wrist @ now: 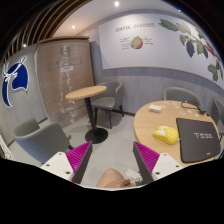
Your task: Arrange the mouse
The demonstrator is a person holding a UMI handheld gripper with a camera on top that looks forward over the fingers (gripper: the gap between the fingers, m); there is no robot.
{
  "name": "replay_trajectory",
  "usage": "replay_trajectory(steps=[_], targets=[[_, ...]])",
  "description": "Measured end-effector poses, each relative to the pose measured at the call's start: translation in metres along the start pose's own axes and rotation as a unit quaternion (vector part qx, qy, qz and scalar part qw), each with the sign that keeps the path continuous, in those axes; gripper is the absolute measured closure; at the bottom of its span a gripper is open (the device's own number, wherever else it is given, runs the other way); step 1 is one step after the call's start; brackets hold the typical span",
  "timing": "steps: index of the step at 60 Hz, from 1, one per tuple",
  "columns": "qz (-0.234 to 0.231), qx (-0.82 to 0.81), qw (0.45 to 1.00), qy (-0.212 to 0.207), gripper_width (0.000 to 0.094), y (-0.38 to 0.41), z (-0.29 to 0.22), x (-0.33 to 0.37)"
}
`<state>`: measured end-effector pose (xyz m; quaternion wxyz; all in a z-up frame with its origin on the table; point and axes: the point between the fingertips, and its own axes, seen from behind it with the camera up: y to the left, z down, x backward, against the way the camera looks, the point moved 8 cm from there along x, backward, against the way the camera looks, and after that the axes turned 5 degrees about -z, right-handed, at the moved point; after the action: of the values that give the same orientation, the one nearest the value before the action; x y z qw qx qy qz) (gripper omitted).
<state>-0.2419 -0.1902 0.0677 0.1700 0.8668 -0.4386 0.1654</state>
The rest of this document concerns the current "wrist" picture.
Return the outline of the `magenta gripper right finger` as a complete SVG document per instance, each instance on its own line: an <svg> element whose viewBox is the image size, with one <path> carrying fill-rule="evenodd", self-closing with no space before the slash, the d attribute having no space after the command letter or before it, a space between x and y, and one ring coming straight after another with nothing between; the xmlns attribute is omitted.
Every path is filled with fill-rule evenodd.
<svg viewBox="0 0 224 224"><path fill-rule="evenodd" d="M138 142L133 143L135 156L143 184L149 184L182 169L168 153L157 153Z"/></svg>

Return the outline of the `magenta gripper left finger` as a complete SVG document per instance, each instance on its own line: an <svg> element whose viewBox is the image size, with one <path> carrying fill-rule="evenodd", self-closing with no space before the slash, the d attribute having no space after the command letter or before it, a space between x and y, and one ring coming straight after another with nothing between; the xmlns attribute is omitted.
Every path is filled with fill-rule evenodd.
<svg viewBox="0 0 224 224"><path fill-rule="evenodd" d="M56 153L41 168L65 180L80 184L91 153L92 142L89 141L67 153Z"/></svg>

